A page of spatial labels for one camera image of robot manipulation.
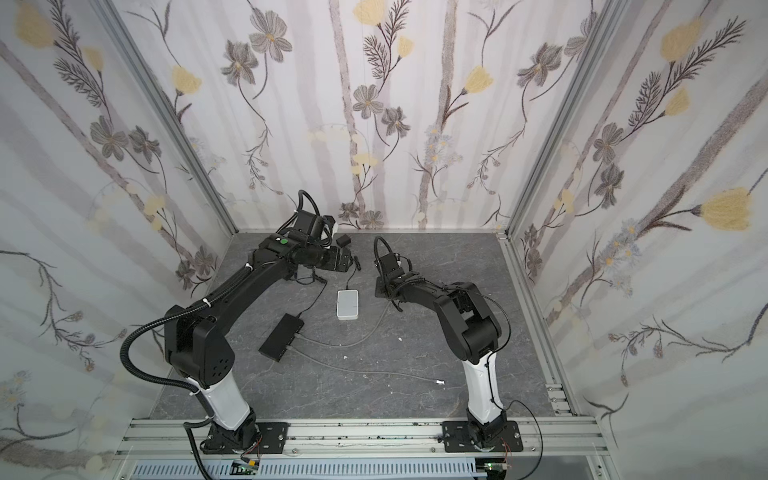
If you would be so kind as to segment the white rectangular device box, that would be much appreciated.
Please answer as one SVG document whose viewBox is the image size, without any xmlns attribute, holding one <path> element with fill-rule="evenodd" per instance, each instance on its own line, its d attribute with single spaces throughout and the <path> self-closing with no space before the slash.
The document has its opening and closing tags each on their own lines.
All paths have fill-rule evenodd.
<svg viewBox="0 0 768 480">
<path fill-rule="evenodd" d="M 340 321 L 357 320 L 359 317 L 359 293 L 355 289 L 337 292 L 336 316 Z"/>
</svg>

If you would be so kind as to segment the black network switch box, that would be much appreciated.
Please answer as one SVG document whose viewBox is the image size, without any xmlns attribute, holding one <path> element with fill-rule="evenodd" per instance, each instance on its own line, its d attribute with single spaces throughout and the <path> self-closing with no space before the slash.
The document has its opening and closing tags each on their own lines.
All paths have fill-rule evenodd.
<svg viewBox="0 0 768 480">
<path fill-rule="evenodd" d="M 258 352 L 274 362 L 279 362 L 304 325 L 304 321 L 298 316 L 284 314 L 260 345 Z"/>
</svg>

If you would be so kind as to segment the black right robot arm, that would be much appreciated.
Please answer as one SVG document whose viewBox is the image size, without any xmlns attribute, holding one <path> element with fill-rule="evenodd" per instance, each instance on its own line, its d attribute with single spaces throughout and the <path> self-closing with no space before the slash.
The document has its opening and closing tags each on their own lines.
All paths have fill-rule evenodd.
<svg viewBox="0 0 768 480">
<path fill-rule="evenodd" d="M 396 253 L 375 258 L 375 295 L 395 306 L 413 303 L 437 315 L 449 349 L 462 363 L 468 391 L 467 423 L 454 434 L 456 449 L 521 452 L 519 428 L 508 419 L 498 391 L 496 360 L 503 348 L 502 328 L 486 298 L 472 283 L 436 283 L 402 267 L 400 260 Z"/>
</svg>

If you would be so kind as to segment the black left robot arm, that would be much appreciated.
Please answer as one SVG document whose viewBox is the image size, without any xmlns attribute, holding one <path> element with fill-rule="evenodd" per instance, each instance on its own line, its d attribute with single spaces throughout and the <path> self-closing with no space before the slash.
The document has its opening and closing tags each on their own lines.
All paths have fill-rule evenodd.
<svg viewBox="0 0 768 480">
<path fill-rule="evenodd" d="M 235 352 L 227 335 L 242 314 L 273 284 L 292 279 L 299 268 L 346 272 L 353 264 L 348 243 L 335 243 L 336 221 L 321 214 L 304 190 L 293 214 L 249 254 L 244 265 L 207 296 L 186 308 L 175 306 L 166 315 L 128 334 L 120 361 L 134 377 L 157 385 L 186 390 L 206 412 L 205 420 L 187 423 L 187 434 L 206 427 L 209 432 L 192 451 L 201 454 L 244 454 L 262 438 L 253 408 L 244 400 L 232 373 Z M 130 357 L 142 335 L 163 328 L 165 360 L 179 379 L 141 370 Z"/>
</svg>

